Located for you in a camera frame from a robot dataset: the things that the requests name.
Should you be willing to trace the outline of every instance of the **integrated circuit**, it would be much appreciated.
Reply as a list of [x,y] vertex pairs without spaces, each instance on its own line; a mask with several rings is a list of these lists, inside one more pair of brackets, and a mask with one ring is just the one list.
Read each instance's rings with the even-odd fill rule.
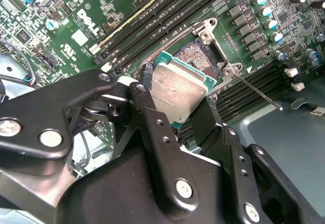
[[288,14],[286,12],[284,12],[284,13],[278,15],[278,18],[279,18],[280,22],[284,22],[285,20],[288,19]]
[[312,23],[311,23],[310,20],[308,20],[307,22],[304,22],[304,24],[303,24],[304,29],[309,29],[309,28],[311,28],[311,25],[312,25]]
[[24,29],[19,31],[16,37],[23,44],[26,44],[31,39],[31,36]]

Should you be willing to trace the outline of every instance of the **metal surface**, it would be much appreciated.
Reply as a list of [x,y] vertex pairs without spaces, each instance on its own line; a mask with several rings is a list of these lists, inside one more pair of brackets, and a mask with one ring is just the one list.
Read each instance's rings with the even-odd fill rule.
[[[325,77],[306,84],[306,89],[290,96],[308,98],[324,107]],[[310,111],[291,110],[282,103],[282,112],[271,105],[243,118],[232,127],[240,134],[245,146],[263,147],[315,210],[325,217],[325,117],[313,116]]]
[[257,210],[255,209],[254,206],[252,206],[249,203],[245,204],[245,211],[246,214],[249,216],[249,218],[253,221],[253,222],[259,222],[259,214],[257,212]]
[[57,147],[62,142],[62,136],[56,131],[48,130],[41,133],[40,142],[47,147]]
[[3,119],[0,120],[0,136],[12,137],[21,131],[21,125],[17,121]]
[[192,196],[192,188],[184,180],[177,180],[176,190],[179,193],[179,195],[182,196],[183,198],[189,199]]
[[208,92],[205,77],[171,61],[159,63],[152,76],[152,98],[169,122],[184,123]]
[[[225,87],[227,84],[229,84],[233,79],[232,79],[232,69],[230,68],[229,64],[226,64],[225,62],[220,62],[218,63],[218,67],[222,68],[222,72],[224,76],[222,77],[222,82],[218,83],[216,86],[213,87],[209,91],[208,94],[215,94],[219,90],[221,90],[223,87]],[[243,69],[243,65],[241,63],[234,63],[232,64],[233,70],[236,71],[236,73],[240,73]]]

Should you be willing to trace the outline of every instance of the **black ram slot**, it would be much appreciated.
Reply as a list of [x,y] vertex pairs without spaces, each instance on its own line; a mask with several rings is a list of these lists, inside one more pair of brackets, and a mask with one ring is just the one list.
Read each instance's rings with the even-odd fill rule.
[[105,52],[112,52],[116,47],[118,47],[120,44],[125,42],[125,37],[130,37],[135,32],[139,31],[142,27],[144,27],[147,23],[151,22],[155,16],[158,16],[165,8],[171,5],[172,2],[175,0],[165,0],[164,3],[159,5],[149,16],[143,19],[137,19],[135,23],[131,24],[132,27],[130,30],[127,31],[126,34],[118,34],[116,39],[110,40],[110,44],[108,45],[108,49]]
[[151,46],[153,46],[156,42],[159,42],[160,40],[166,38],[166,36],[175,28],[178,28],[181,26],[181,24],[189,19],[192,15],[194,15],[195,13],[199,12],[201,9],[203,9],[205,6],[213,3],[215,0],[203,0],[200,4],[198,4],[196,7],[190,9],[189,12],[185,13],[182,18],[178,19],[177,21],[175,21],[173,23],[172,26],[168,27],[165,29],[164,32],[156,35],[154,38],[152,38],[149,42],[147,42],[146,44],[144,44],[141,48],[139,48],[135,53],[133,53],[130,56],[127,56],[124,60],[122,59],[122,62],[120,64],[118,64],[114,69],[120,69],[120,68],[125,68],[127,67],[131,62],[133,62],[135,59],[137,59],[143,52],[147,51]]
[[[280,85],[282,84],[282,81],[279,77],[273,77],[269,78],[267,80],[262,80],[257,83],[254,83],[254,87],[256,87],[259,90],[263,90],[268,84],[276,84]],[[219,109],[222,110],[223,107],[227,107],[229,103],[236,103],[237,101],[241,101],[243,97],[246,97],[248,93],[253,93],[254,91],[249,88],[241,88],[241,91],[237,93],[229,93],[229,95],[222,101],[218,101],[217,104],[219,106]]]
[[[145,30],[144,32],[142,32],[140,35],[136,36],[136,38],[134,40],[132,40],[130,43],[128,43],[125,47],[123,47],[122,50],[120,50],[116,56],[114,56],[114,58],[121,58],[123,55],[125,55],[126,53],[128,53],[130,51],[130,49],[132,49],[135,45],[137,45],[141,40],[143,40],[144,38],[146,38],[148,35],[155,33],[160,26],[164,26],[166,23],[168,23],[169,21],[173,20],[175,18],[175,16],[178,15],[178,13],[183,10],[183,9],[188,9],[189,6],[191,6],[193,3],[197,2],[198,0],[185,0],[184,3],[181,3],[181,5],[178,8],[175,8],[173,10],[171,10],[167,15],[163,16],[162,18],[157,18],[157,16],[155,18],[157,18],[157,22],[155,22],[155,25],[150,26],[147,30]],[[173,23],[173,25],[171,26],[171,28],[169,28],[170,30],[173,30],[176,26],[180,25],[184,20],[186,20],[187,18],[182,17],[180,20],[176,21],[175,23]],[[154,39],[151,39],[149,41],[149,43],[152,42],[152,40],[159,40],[159,38],[161,38],[165,33],[161,33],[159,35],[157,35]]]

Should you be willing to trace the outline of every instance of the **green circuit board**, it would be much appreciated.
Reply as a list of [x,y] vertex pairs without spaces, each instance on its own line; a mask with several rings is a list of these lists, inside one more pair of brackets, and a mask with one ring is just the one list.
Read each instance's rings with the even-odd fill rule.
[[[237,17],[229,14],[238,3],[247,10],[250,30],[260,37],[258,51],[262,55],[257,59],[243,42],[245,35],[234,25]],[[216,18],[213,34],[230,62],[243,64],[243,77],[274,62],[274,52],[281,50],[295,60],[304,82],[314,79],[319,66],[313,67],[304,53],[313,49],[321,60],[324,58],[325,42],[317,40],[325,30],[324,10],[311,8],[308,1],[297,5],[289,0],[267,0],[266,6],[272,9],[269,17],[259,16],[262,6],[253,0],[51,0],[45,6],[0,0],[0,35],[26,54],[39,84],[46,86],[106,63],[111,64],[110,72],[116,77],[134,76],[143,59],[177,33],[196,22]],[[152,15],[159,8],[158,14]],[[49,19],[57,21],[58,29],[47,29]],[[277,21],[276,31],[284,36],[281,42],[270,40],[274,30],[265,28],[268,19]],[[189,33],[166,51],[173,54],[197,38]],[[46,52],[54,57],[54,63],[44,61]],[[93,133],[112,145],[109,124],[99,123]]]

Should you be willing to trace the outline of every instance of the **black plastic bracket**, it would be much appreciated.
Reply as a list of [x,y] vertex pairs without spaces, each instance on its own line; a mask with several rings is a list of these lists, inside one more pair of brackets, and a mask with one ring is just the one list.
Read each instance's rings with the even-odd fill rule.
[[[18,122],[21,131],[12,137],[0,136],[0,167],[32,175],[60,171],[72,150],[71,130],[82,106],[114,87],[112,79],[105,81],[100,74],[89,70],[1,104],[0,120]],[[61,135],[58,146],[40,142],[40,134],[48,130]]]

